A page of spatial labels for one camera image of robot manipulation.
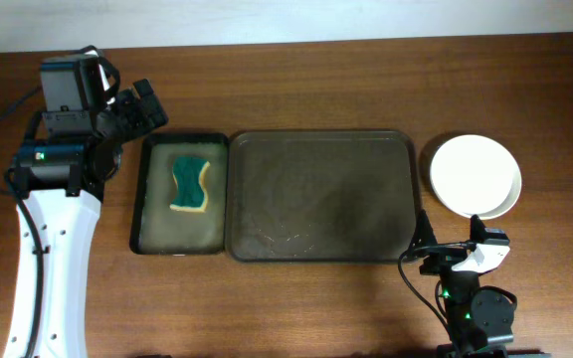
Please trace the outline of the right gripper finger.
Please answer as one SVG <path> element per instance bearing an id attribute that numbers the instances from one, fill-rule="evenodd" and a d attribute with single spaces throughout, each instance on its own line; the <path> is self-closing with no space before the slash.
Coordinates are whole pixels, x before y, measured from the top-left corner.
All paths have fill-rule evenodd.
<path id="1" fill-rule="evenodd" d="M 417 215 L 415 232 L 413 234 L 413 248 L 430 247 L 437 243 L 427 212 L 421 210 Z"/>
<path id="2" fill-rule="evenodd" d="M 487 238 L 485 225 L 478 215 L 471 216 L 470 240 L 476 244 L 483 244 Z"/>

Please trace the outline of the white cream plate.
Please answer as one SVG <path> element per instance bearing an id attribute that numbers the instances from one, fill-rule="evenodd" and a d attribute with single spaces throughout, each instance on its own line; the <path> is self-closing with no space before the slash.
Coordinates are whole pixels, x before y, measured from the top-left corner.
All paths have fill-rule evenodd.
<path id="1" fill-rule="evenodd" d="M 430 159 L 428 175 L 439 201 L 466 218 L 498 218 L 515 206 L 522 190 L 514 156 L 499 142 L 476 134 L 441 144 Z"/>

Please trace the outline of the green yellow sponge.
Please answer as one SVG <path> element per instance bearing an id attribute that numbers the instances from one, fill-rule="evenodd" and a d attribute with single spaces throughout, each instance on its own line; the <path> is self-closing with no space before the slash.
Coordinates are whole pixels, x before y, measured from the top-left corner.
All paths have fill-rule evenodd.
<path id="1" fill-rule="evenodd" d="M 206 173 L 211 163 L 203 158 L 179 156 L 172 165 L 172 177 L 176 194 L 169 207 L 173 211 L 204 213 L 209 195 L 206 189 Z"/>

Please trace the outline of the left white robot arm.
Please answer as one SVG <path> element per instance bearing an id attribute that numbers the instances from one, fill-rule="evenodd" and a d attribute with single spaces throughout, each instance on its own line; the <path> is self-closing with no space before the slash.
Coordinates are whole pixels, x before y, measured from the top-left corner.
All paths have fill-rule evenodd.
<path id="1" fill-rule="evenodd" d="M 86 111 L 37 112 L 4 180 L 16 202 L 20 249 L 7 357 L 85 357 L 87 279 L 104 184 L 122 145 L 167 123 L 148 81 L 119 92 L 75 131 Z"/>

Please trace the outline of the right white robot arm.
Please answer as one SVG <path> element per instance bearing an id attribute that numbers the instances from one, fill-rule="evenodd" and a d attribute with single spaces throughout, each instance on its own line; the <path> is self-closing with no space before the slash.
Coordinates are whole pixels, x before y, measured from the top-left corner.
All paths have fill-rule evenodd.
<path id="1" fill-rule="evenodd" d="M 242 263 L 419 261 L 439 278 L 442 357 L 504 356 L 516 297 L 484 286 L 502 231 L 436 240 L 412 141 L 396 130 L 160 133 L 142 144 L 130 237 L 139 255 L 227 253 Z"/>

